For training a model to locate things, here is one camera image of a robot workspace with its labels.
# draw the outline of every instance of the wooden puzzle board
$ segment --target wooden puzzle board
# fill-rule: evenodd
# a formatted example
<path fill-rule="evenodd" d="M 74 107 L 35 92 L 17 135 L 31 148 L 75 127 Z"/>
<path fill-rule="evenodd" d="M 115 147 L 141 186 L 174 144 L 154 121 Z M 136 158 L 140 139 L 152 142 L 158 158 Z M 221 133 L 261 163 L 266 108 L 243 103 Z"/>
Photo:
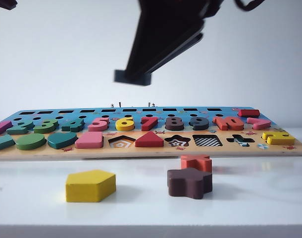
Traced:
<path fill-rule="evenodd" d="M 262 130 L 252 129 L 247 124 L 247 118 L 239 117 L 240 109 L 250 107 L 149 107 L 149 108 L 89 108 L 89 109 L 54 109 L 19 111 L 3 121 L 10 120 L 13 125 L 25 120 L 32 120 L 35 126 L 41 125 L 44 120 L 56 119 L 59 123 L 55 131 L 45 133 L 45 139 L 53 133 L 62 132 L 61 126 L 74 119 L 83 119 L 84 128 L 77 132 L 77 137 L 88 131 L 95 118 L 109 118 L 108 129 L 103 131 L 103 147 L 95 149 L 78 149 L 75 145 L 54 149 L 48 143 L 33 150 L 19 150 L 16 145 L 0 150 L 0 160 L 73 160 L 90 158 L 124 158 L 124 157 L 171 157 L 182 154 L 209 154 L 210 156 L 302 156 L 302 143 L 295 140 L 293 145 L 270 145 L 261 138 L 264 131 L 284 131 L 274 122 L 271 127 Z M 131 131 L 117 131 L 117 120 L 132 116 L 135 129 Z M 141 131 L 142 117 L 157 117 L 158 124 L 151 129 L 164 141 L 163 147 L 135 147 L 136 139 L 147 131 Z M 171 131 L 165 128 L 165 121 L 169 117 L 179 117 L 184 123 L 184 129 Z M 193 130 L 189 121 L 194 117 L 207 118 L 209 128 Z M 243 130 L 220 130 L 212 122 L 214 117 L 238 117 L 244 122 Z M 268 119 L 262 113 L 259 119 Z M 188 142 L 176 140 L 175 135 L 186 138 Z M 24 135 L 11 135 L 17 141 Z M 248 139 L 242 142 L 236 138 Z"/>

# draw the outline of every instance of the star-shaped slot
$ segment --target star-shaped slot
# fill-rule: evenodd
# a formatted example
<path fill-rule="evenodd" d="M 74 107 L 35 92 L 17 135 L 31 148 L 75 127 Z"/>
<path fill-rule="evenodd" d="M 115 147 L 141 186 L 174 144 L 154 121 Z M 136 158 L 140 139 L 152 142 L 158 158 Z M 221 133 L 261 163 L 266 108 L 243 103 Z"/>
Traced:
<path fill-rule="evenodd" d="M 167 141 L 172 147 L 174 146 L 189 146 L 190 138 L 182 137 L 180 135 L 174 135 L 170 138 L 165 138 L 165 141 Z"/>

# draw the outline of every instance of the number puzzle piece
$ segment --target number puzzle piece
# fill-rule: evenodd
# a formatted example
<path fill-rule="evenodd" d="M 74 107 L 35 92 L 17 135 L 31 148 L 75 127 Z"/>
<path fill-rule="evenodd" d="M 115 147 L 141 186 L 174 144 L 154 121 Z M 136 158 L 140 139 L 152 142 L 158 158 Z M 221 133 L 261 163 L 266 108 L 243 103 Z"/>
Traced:
<path fill-rule="evenodd" d="M 240 109 L 238 116 L 243 118 L 257 118 L 260 116 L 260 111 L 257 109 Z"/>
<path fill-rule="evenodd" d="M 242 120 L 240 120 L 237 117 L 214 117 L 212 120 L 213 123 L 216 123 L 219 129 L 221 130 L 243 130 L 244 129 L 244 123 Z"/>
<path fill-rule="evenodd" d="M 141 124 L 141 130 L 151 130 L 157 125 L 157 117 L 143 117 Z"/>
<path fill-rule="evenodd" d="M 9 135 L 20 135 L 20 134 L 27 134 L 28 129 L 34 127 L 32 120 L 25 120 L 18 123 L 18 125 L 8 128 L 6 131 Z"/>
<path fill-rule="evenodd" d="M 255 130 L 261 130 L 271 126 L 271 121 L 259 118 L 247 118 L 247 124 L 253 124 L 252 128 Z"/>
<path fill-rule="evenodd" d="M 165 120 L 165 129 L 167 129 L 167 130 L 183 130 L 184 123 L 181 118 L 168 117 Z"/>
<path fill-rule="evenodd" d="M 84 119 L 77 118 L 61 126 L 62 131 L 79 132 L 84 128 Z"/>
<path fill-rule="evenodd" d="M 116 121 L 116 130 L 118 131 L 130 131 L 135 128 L 133 117 L 121 118 Z"/>
<path fill-rule="evenodd" d="M 88 126 L 88 131 L 103 131 L 108 129 L 109 118 L 95 118 L 91 125 Z"/>
<path fill-rule="evenodd" d="M 34 133 L 45 134 L 55 131 L 58 127 L 57 119 L 48 119 L 42 122 L 41 126 L 36 126 L 33 128 Z"/>
<path fill-rule="evenodd" d="M 3 134 L 10 127 L 12 127 L 12 123 L 10 120 L 0 122 L 0 134 Z"/>
<path fill-rule="evenodd" d="M 193 127 L 193 130 L 206 130 L 209 128 L 209 121 L 207 118 L 193 117 L 189 124 Z"/>

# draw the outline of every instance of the red block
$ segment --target red block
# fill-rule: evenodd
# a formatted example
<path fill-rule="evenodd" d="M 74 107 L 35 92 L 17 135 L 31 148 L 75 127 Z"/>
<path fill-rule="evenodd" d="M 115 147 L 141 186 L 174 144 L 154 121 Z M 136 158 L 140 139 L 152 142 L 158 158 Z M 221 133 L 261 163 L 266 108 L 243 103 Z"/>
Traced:
<path fill-rule="evenodd" d="M 149 131 L 136 140 L 136 147 L 163 147 L 164 141 L 154 132 Z"/>
<path fill-rule="evenodd" d="M 240 109 L 238 116 L 243 118 L 257 118 L 260 116 L 260 111 L 257 109 Z"/>
<path fill-rule="evenodd" d="M 209 155 L 182 155 L 181 169 L 186 168 L 195 168 L 200 171 L 211 172 L 211 159 Z"/>

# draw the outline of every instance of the teal heart piece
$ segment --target teal heart piece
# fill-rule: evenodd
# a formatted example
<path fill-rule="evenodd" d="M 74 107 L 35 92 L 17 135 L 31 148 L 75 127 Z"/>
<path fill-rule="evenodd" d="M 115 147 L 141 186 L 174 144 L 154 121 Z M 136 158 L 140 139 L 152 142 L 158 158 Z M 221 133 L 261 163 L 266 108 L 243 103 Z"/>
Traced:
<path fill-rule="evenodd" d="M 68 133 L 53 133 L 48 136 L 48 144 L 54 149 L 61 149 L 63 147 L 74 144 L 77 140 L 77 135 L 75 132 Z"/>

